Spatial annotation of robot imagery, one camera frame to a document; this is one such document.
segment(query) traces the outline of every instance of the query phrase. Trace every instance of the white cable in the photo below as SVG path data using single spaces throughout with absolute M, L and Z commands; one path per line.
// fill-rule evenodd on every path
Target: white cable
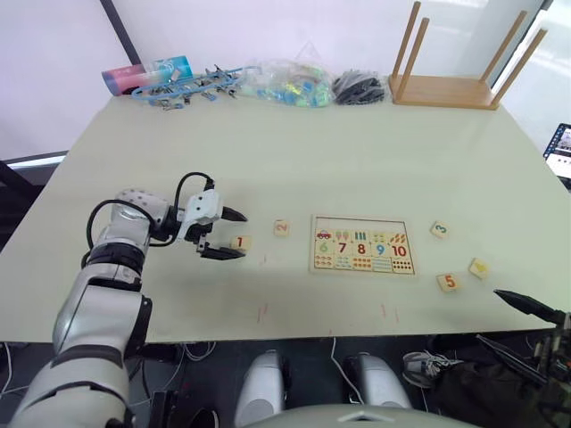
M 12 381 L 12 355 L 10 355 L 10 348 L 8 348 L 7 342 L 4 342 L 4 347 L 6 348 L 6 357 L 8 357 L 8 379 L 2 388 L 2 392 L 0 392 L 0 399 L 2 399 L 8 389 L 8 385 Z
M 191 361 L 197 363 L 198 361 L 202 361 L 203 359 L 205 359 L 206 357 L 208 357 L 213 351 L 214 348 L 216 348 L 216 342 L 207 342 L 206 344 L 206 351 L 202 354 L 202 355 L 195 355 L 193 354 L 190 349 L 188 348 L 188 344 L 184 343 L 183 344 L 183 348 L 185 350 L 186 356 L 188 357 L 188 359 L 190 359 Z
M 525 337 L 525 343 L 527 343 L 527 346 L 529 347 L 530 350 L 534 350 L 534 347 L 533 347 L 532 344 L 529 342 L 529 339 L 527 339 L 527 336 Z
M 365 404 L 365 402 L 363 401 L 363 398 L 360 396 L 359 390 L 357 389 L 357 387 L 355 385 L 352 384 L 352 382 L 349 380 L 349 378 L 347 377 L 347 375 L 345 374 L 345 372 L 343 371 L 341 366 L 339 366 L 339 363 L 337 362 L 337 360 L 334 357 L 336 344 L 337 344 L 337 338 L 334 337 L 333 338 L 333 347 L 331 348 L 331 356 L 330 356 L 331 361 L 333 361 L 333 364 L 335 364 L 335 366 L 339 370 L 339 373 L 341 373 L 341 376 L 343 377 L 343 379 L 347 382 L 347 384 L 349 386 L 351 386 L 351 389 L 355 391 L 355 393 L 357 394 L 357 398 L 359 399 L 359 403 Z
M 13 392 L 16 392 L 16 391 L 27 390 L 28 388 L 29 388 L 29 385 L 19 386 L 18 388 L 12 388 L 11 390 L 4 391 L 3 395 L 12 394 Z
M 167 389 L 167 387 L 170 385 L 170 383 L 172 381 L 174 381 L 175 377 L 177 377 L 177 374 L 178 374 L 178 371 L 180 370 L 180 367 L 182 366 L 183 359 L 185 359 L 185 352 L 183 352 L 182 355 L 180 356 L 180 361 L 178 362 L 178 366 L 177 366 L 177 369 L 175 370 L 175 373 L 172 374 L 169 381 L 166 382 L 164 384 L 164 386 L 159 391 L 165 391 Z M 140 406 L 142 404 L 148 403 L 149 401 L 151 401 L 151 399 L 144 399 L 143 401 L 139 401 L 139 402 L 134 403 L 134 404 L 129 404 L 129 407 Z
M 428 405 L 426 404 L 425 389 L 420 388 L 420 392 L 422 392 L 422 400 L 425 402 L 425 409 L 426 409 L 426 412 L 428 413 Z

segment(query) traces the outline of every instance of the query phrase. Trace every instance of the wooden stool leg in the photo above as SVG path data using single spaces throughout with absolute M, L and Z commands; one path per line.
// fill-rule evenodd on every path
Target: wooden stool leg
M 509 89 L 511 84 L 514 83 L 514 80 L 516 79 L 517 75 L 519 74 L 521 69 L 524 68 L 524 65 L 527 62 L 527 60 L 529 60 L 529 57 L 532 56 L 532 54 L 534 53 L 535 48 L 541 43 L 543 37 L 545 36 L 545 33 L 547 33 L 547 29 L 540 29 L 537 32 L 537 34 L 534 37 L 534 40 L 525 50 L 524 56 L 522 56 L 521 59 L 517 62 L 516 67 L 513 69 L 513 71 L 511 71 L 508 78 L 498 91 L 498 94 L 496 94 L 496 96 L 493 97 L 491 105 L 497 106 L 500 103 L 500 99 L 504 96 L 504 94 Z
M 417 20 L 418 9 L 420 9 L 420 2 L 414 2 L 412 5 L 412 12 L 410 12 L 409 23 L 407 24 L 407 29 L 404 31 L 404 37 L 402 38 L 401 49 L 396 57 L 396 63 L 394 64 L 392 78 L 396 78 L 399 74 L 399 69 L 401 68 L 402 57 L 404 52 L 407 50 L 407 45 L 410 40 L 410 33 L 412 33 L 412 28 Z
M 412 72 L 412 66 L 414 65 L 414 61 L 417 60 L 418 51 L 420 50 L 420 45 L 422 44 L 422 39 L 426 33 L 426 27 L 428 26 L 428 22 L 430 20 L 428 18 L 423 18 L 420 22 L 420 27 L 418 28 L 417 37 L 414 39 L 414 45 L 412 46 L 412 50 L 410 51 L 409 60 L 407 61 L 407 66 L 404 69 L 404 74 L 402 75 L 401 84 L 399 85 L 399 89 L 396 91 L 396 95 L 394 99 L 396 101 L 400 101 L 402 98 L 402 94 L 404 93 L 404 89 L 409 82 L 410 73 Z
M 482 77 L 480 78 L 481 82 L 485 82 L 489 77 L 490 74 L 492 74 L 492 70 L 493 68 L 496 66 L 496 64 L 498 63 L 498 61 L 500 60 L 501 56 L 503 55 L 504 51 L 506 50 L 506 47 L 508 47 L 509 42 L 511 41 L 511 39 L 514 37 L 514 35 L 516 34 L 517 29 L 519 28 L 519 26 L 521 25 L 521 22 L 524 20 L 525 16 L 527 15 L 526 11 L 521 11 L 519 13 L 519 15 L 517 16 L 516 20 L 514 21 L 513 25 L 511 26 L 511 29 L 509 29 L 508 34 L 506 35 L 506 37 L 503 39 L 503 42 L 501 42 L 500 47 L 498 48 L 498 52 L 496 52 L 496 54 L 493 56 L 492 60 L 490 61 L 490 63 L 488 64 L 488 68 L 485 69 L 484 74 L 482 75 Z

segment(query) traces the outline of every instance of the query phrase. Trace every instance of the wooden puzzle board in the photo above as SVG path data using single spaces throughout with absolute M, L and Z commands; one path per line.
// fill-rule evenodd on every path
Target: wooden puzzle board
M 403 221 L 314 216 L 310 269 L 414 275 Z

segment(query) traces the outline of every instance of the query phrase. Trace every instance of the table surface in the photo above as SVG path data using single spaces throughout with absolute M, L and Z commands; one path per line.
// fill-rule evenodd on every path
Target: table surface
M 503 108 L 306 110 L 220 98 L 165 112 L 123 97 L 97 114 L 0 254 L 0 339 L 51 341 L 99 201 L 130 187 L 172 200 L 192 170 L 211 174 L 226 205 L 249 218 L 216 223 L 210 241 L 250 235 L 252 248 L 230 261 L 200 259 L 190 243 L 150 249 L 149 342 L 549 326 L 496 288 L 571 309 L 569 197 Z M 311 273 L 315 214 L 404 220 L 417 274 Z M 291 222 L 289 237 L 273 235 L 278 218 Z M 94 234 L 108 219 L 103 211 Z M 448 239 L 429 233 L 435 220 Z M 489 264 L 488 279 L 468 273 L 474 257 Z M 441 292 L 442 273 L 462 288 Z

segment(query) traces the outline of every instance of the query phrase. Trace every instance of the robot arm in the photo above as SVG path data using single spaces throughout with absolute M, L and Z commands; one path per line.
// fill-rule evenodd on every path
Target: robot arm
M 205 258 L 244 256 L 206 242 L 214 221 L 246 221 L 223 207 L 212 180 L 207 186 L 190 198 L 185 210 L 135 189 L 117 195 L 111 222 L 93 244 L 58 314 L 55 358 L 29 386 L 11 427 L 133 426 L 124 360 L 145 344 L 151 317 L 153 304 L 141 293 L 151 238 L 185 239 Z

